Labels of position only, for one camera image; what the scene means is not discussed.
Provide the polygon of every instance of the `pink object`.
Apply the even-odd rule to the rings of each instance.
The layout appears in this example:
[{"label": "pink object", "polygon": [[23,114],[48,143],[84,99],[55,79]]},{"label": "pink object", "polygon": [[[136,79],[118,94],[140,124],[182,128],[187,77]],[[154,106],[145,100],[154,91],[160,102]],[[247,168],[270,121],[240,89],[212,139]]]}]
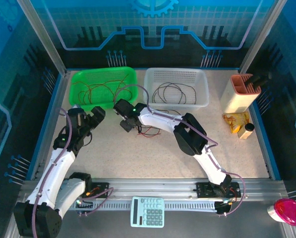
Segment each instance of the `pink object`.
[{"label": "pink object", "polygon": [[293,199],[280,199],[273,205],[273,209],[283,222],[296,226],[296,202]]}]

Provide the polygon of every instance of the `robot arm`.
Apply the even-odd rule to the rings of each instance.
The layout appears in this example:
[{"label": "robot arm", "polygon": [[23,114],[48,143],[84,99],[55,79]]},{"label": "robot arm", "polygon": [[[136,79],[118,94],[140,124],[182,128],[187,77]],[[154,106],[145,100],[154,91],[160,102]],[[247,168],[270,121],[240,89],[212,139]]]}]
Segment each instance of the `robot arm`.
[{"label": "robot arm", "polygon": [[138,125],[148,125],[160,128],[173,134],[178,142],[179,148],[186,154],[193,156],[201,165],[208,176],[213,191],[218,196],[224,196],[228,192],[231,184],[231,177],[222,172],[222,168],[215,159],[211,150],[208,149],[208,141],[201,137],[193,130],[187,131],[187,126],[174,119],[186,121],[198,131],[206,135],[205,130],[198,123],[192,114],[184,116],[169,115],[152,109],[150,112],[146,104],[138,103],[136,106],[131,105],[128,101],[120,99],[114,106],[115,112],[123,118],[120,125],[129,132]]},{"label": "robot arm", "polygon": [[[18,202],[13,211],[14,217],[21,236],[32,237],[31,217],[36,198],[39,196],[36,212],[36,230],[38,237],[56,237],[61,221],[72,203],[86,192],[91,190],[91,176],[84,173],[73,173],[68,181],[63,184],[63,179],[74,162],[79,150],[84,145],[84,138],[91,135],[105,118],[105,111],[100,107],[92,110],[93,116],[87,115],[81,108],[72,108],[67,114],[72,123],[72,136],[66,151],[55,162],[68,141],[69,126],[66,125],[65,133],[60,132],[55,139],[51,159],[43,175],[33,192],[28,196],[26,202]],[[38,193],[42,181],[46,177],[43,190]]]}]

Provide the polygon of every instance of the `black bottle cap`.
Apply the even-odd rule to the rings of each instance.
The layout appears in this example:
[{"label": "black bottle cap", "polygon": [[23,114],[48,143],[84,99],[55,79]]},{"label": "black bottle cap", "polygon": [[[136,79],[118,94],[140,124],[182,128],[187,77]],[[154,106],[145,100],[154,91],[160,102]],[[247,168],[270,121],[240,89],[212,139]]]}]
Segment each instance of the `black bottle cap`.
[{"label": "black bottle cap", "polygon": [[253,131],[253,130],[255,129],[255,126],[254,126],[252,123],[247,123],[247,124],[245,125],[245,129],[246,129],[247,131]]}]

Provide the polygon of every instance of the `calculator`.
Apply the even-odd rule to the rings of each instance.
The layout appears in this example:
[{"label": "calculator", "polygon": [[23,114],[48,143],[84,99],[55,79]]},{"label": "calculator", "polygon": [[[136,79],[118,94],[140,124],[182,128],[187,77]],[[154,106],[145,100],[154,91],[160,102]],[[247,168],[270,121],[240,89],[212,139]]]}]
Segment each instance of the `calculator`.
[{"label": "calculator", "polygon": [[133,197],[130,225],[132,227],[162,228],[164,226],[164,199],[160,197]]}]

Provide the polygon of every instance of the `gear logo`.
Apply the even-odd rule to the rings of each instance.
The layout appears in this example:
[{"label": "gear logo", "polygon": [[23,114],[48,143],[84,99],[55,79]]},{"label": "gear logo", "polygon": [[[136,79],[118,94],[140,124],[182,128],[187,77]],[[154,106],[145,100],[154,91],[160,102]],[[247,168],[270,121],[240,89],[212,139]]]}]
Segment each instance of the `gear logo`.
[{"label": "gear logo", "polygon": [[168,10],[173,10],[173,5],[178,0],[129,0],[132,10],[137,10],[143,16],[160,17],[162,13],[167,14]]},{"label": "gear logo", "polygon": [[16,0],[0,0],[0,15],[11,24],[18,16],[18,6]]}]

